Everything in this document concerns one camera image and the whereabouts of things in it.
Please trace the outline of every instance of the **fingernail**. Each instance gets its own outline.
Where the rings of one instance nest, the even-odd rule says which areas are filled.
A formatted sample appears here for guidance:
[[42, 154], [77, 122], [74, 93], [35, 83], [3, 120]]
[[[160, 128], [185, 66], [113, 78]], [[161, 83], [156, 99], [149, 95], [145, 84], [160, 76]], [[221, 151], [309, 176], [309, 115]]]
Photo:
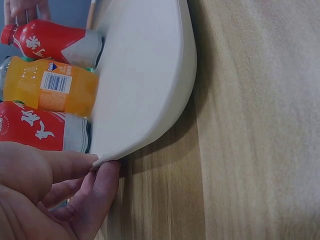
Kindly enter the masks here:
[[14, 6], [11, 10], [11, 17], [14, 18], [18, 15], [18, 7]]

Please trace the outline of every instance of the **red label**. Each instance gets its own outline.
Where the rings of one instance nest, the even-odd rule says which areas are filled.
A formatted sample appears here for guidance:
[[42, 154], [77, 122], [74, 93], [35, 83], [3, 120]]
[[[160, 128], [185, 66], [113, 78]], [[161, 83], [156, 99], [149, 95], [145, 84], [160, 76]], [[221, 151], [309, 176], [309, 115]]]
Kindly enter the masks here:
[[42, 111], [20, 103], [0, 103], [0, 142], [18, 142], [41, 150], [62, 151], [64, 113]]
[[86, 35], [85, 29], [66, 27], [49, 21], [34, 20], [17, 28], [13, 44], [32, 59], [54, 59], [69, 64], [61, 51]]

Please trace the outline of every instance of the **red bottle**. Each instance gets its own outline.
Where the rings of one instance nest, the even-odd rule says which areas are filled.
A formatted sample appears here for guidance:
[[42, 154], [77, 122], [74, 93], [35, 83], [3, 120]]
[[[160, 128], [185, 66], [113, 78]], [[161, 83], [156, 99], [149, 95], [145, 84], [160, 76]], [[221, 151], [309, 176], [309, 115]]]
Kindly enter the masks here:
[[83, 68], [94, 68], [102, 52], [103, 36], [89, 29], [37, 19], [23, 26], [6, 25], [1, 34], [1, 43], [13, 44], [31, 59], [53, 59]]

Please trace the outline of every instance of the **hand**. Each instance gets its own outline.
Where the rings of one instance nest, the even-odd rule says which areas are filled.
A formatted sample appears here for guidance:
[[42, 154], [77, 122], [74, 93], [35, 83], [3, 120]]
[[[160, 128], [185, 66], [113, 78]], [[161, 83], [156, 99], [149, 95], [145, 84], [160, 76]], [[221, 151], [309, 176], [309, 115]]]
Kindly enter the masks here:
[[[0, 239], [93, 240], [119, 186], [118, 162], [0, 143]], [[48, 209], [73, 196], [62, 208]]]
[[37, 6], [43, 20], [51, 20], [48, 0], [4, 0], [4, 24], [26, 24], [38, 18]]

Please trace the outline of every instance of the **barcode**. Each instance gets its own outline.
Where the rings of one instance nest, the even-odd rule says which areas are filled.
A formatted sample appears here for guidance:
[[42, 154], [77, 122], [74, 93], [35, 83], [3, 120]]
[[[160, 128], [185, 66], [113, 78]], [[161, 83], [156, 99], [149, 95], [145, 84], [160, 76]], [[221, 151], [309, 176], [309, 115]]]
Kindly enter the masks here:
[[41, 89], [68, 94], [71, 82], [72, 76], [45, 71], [42, 77]]

